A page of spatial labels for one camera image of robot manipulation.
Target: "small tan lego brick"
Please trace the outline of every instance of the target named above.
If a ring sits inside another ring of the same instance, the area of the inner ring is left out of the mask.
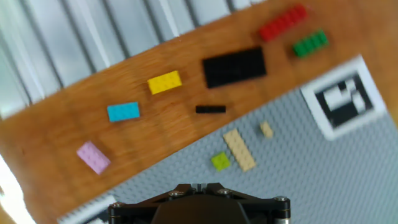
[[[237,129],[224,134],[224,140],[231,149],[232,154],[234,155],[239,166],[242,168],[243,172],[246,172],[256,166],[256,162],[251,156],[248,147],[245,145]]]
[[[267,121],[261,123],[260,128],[264,133],[265,137],[272,138],[274,136],[274,131],[271,129]]]

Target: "lime green lego brick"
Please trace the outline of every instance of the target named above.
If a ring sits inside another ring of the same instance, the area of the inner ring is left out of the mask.
[[[226,157],[225,152],[221,152],[220,154],[216,155],[215,157],[211,158],[211,162],[213,163],[214,167],[217,171],[221,171],[227,167],[229,167],[230,163],[228,158]]]

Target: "green lego brick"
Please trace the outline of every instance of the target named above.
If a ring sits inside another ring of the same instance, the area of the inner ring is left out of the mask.
[[[317,35],[312,35],[311,36],[311,41],[312,41],[312,45],[314,46],[315,49],[319,49],[322,47],[322,43],[321,40],[318,38]]]
[[[304,39],[302,41],[302,43],[303,43],[303,45],[305,47],[305,50],[307,51],[306,54],[310,54],[310,53],[312,53],[315,50],[315,47],[313,46],[312,41],[311,41],[310,38]]]
[[[296,56],[303,58],[328,44],[325,33],[320,30],[293,45],[293,51]]]
[[[318,36],[320,42],[321,42],[323,45],[328,45],[328,44],[329,44],[328,38],[326,37],[326,34],[324,33],[323,30],[320,30],[320,31],[317,33],[317,36]]]
[[[225,152],[221,152],[217,156],[211,158],[211,162],[213,163],[213,165],[217,169],[217,171],[221,171],[221,170],[229,167],[229,165],[230,165]]]
[[[295,54],[299,57],[304,57],[307,54],[307,51],[305,50],[304,45],[301,43],[295,44],[293,46],[293,50],[294,50]]]

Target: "red lego brick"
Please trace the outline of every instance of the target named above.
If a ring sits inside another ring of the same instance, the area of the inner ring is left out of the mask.
[[[296,25],[307,16],[308,15],[305,7],[301,4],[298,4],[278,18],[262,26],[259,30],[260,36],[264,41],[268,42],[272,39],[275,39],[278,35]]]

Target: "metal screw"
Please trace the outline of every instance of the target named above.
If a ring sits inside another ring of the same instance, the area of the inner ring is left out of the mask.
[[[217,193],[218,194],[222,194],[222,195],[227,195],[227,194],[229,194],[231,192],[232,192],[232,190],[229,190],[229,189],[219,189],[219,190],[217,190]]]
[[[120,208],[120,207],[122,207],[123,205],[125,205],[125,203],[122,203],[122,202],[115,202],[115,203],[113,203],[111,206],[114,207],[114,208]]]
[[[184,192],[181,192],[179,190],[172,190],[172,191],[169,192],[169,195],[171,197],[178,197],[178,196],[181,196],[183,194],[184,194]]]
[[[274,197],[274,200],[278,201],[278,202],[284,202],[287,200],[287,197],[285,196],[276,196]]]

